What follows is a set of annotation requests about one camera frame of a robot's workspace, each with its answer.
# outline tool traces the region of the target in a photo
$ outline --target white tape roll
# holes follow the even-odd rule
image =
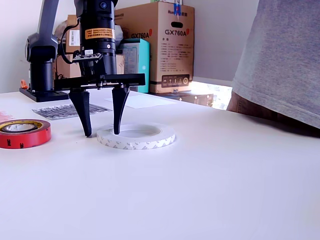
[[[97,131],[97,140],[115,149],[148,150],[172,144],[176,140],[176,134],[169,126],[148,123],[122,125],[120,135],[115,135],[111,125]]]

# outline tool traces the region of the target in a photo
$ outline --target teal box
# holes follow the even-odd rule
[[[117,48],[124,55],[124,74],[145,74],[145,86],[133,89],[139,93],[149,92],[150,43],[140,38],[125,39]]]

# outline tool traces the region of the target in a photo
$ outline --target sheet of paper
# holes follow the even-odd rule
[[[112,102],[112,98],[105,99],[109,102]],[[129,96],[125,105],[133,109],[143,109],[151,108],[156,106],[176,104],[175,102],[168,101],[159,97],[138,95],[138,96]]]
[[[45,117],[49,120],[59,120],[74,118],[78,116],[78,113],[73,104],[49,106],[32,110],[34,113]],[[110,112],[111,110],[102,106],[90,104],[90,115]]]

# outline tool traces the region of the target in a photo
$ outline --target robotic arm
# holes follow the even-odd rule
[[[55,79],[53,61],[57,57],[58,41],[52,34],[59,0],[43,0],[38,31],[28,37],[26,59],[30,62],[29,89],[20,92],[37,102],[65,100],[70,97],[78,112],[85,135],[92,134],[89,92],[87,89],[112,90],[114,133],[120,134],[120,124],[130,86],[146,84],[144,74],[117,75],[115,43],[115,6],[118,0],[74,0],[80,24],[80,51],[73,62],[79,63],[81,77]],[[70,91],[67,95],[61,90]]]

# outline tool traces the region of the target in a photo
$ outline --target camera lens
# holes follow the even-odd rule
[[[100,3],[100,8],[102,9],[106,9],[107,8],[107,4],[103,1]]]

